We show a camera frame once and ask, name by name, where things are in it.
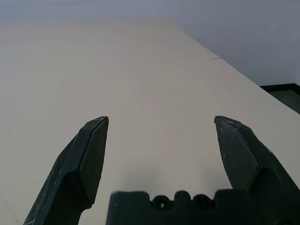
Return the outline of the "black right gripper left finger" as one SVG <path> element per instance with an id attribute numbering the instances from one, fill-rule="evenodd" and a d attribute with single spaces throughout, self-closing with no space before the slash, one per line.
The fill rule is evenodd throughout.
<path id="1" fill-rule="evenodd" d="M 76 225 L 95 203 L 109 119 L 87 122 L 58 155 L 24 224 Z"/>

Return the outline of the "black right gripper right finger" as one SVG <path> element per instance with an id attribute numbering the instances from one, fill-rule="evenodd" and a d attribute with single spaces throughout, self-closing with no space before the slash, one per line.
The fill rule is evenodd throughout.
<path id="1" fill-rule="evenodd" d="M 300 190 L 276 156 L 239 121 L 216 116 L 214 123 L 232 188 L 251 193 L 267 225 L 300 223 Z"/>

